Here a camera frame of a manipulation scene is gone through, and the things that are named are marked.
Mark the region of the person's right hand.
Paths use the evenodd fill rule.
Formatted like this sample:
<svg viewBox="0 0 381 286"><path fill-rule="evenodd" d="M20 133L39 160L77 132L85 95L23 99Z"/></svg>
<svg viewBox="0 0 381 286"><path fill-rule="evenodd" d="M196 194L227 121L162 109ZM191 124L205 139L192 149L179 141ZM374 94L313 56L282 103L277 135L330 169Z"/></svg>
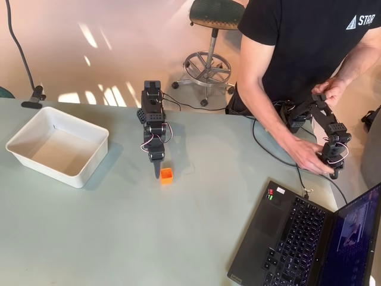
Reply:
<svg viewBox="0 0 381 286"><path fill-rule="evenodd" d="M292 144L290 155L302 169L318 175L333 174L334 170L325 165L317 156L322 146L302 139L296 139Z"/></svg>

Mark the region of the person's left hand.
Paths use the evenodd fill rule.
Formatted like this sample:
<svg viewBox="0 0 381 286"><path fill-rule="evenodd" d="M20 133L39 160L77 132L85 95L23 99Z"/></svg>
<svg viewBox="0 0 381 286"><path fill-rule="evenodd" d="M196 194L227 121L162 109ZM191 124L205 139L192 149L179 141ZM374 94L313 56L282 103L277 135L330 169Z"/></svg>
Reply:
<svg viewBox="0 0 381 286"><path fill-rule="evenodd" d="M326 104L333 108L338 101L341 99L347 84L336 77L332 77L325 82L316 85L312 89L312 94L325 94L326 96Z"/></svg>

